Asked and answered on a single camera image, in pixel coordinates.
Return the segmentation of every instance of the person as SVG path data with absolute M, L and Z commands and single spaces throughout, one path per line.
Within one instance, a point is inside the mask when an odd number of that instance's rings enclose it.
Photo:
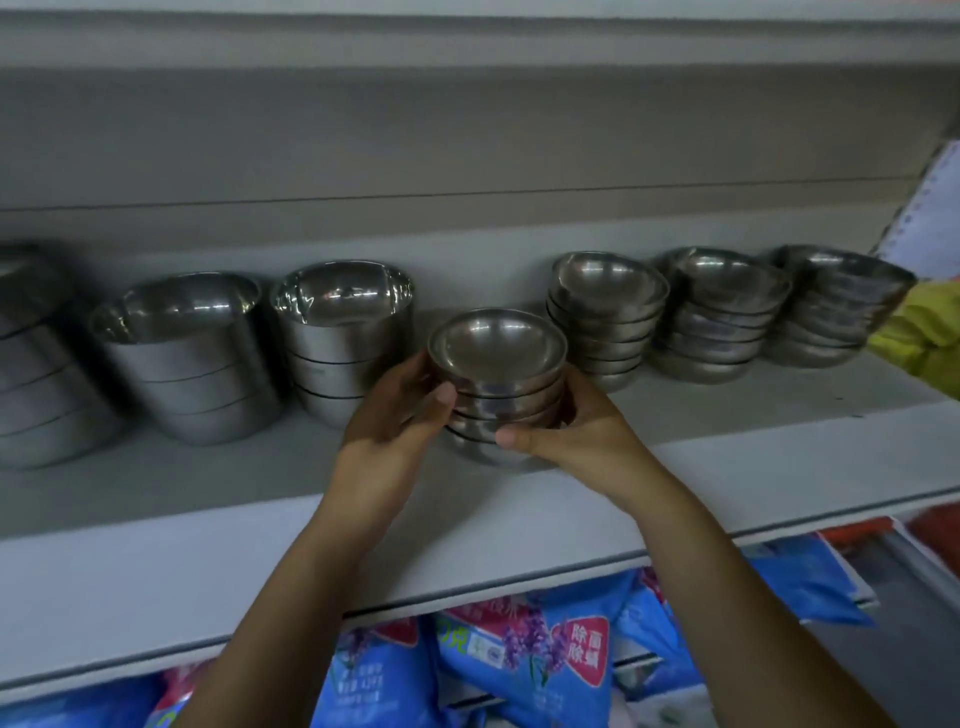
M 405 425 L 423 395 L 425 370 L 421 352 L 387 372 L 357 409 L 320 506 L 181 712 L 178 728 L 309 725 L 353 577 L 410 496 L 456 400 L 453 385 L 441 384 Z M 573 404 L 566 427 L 504 427 L 496 441 L 556 463 L 634 518 L 720 723 L 892 726 L 607 396 L 573 367 L 565 376 Z

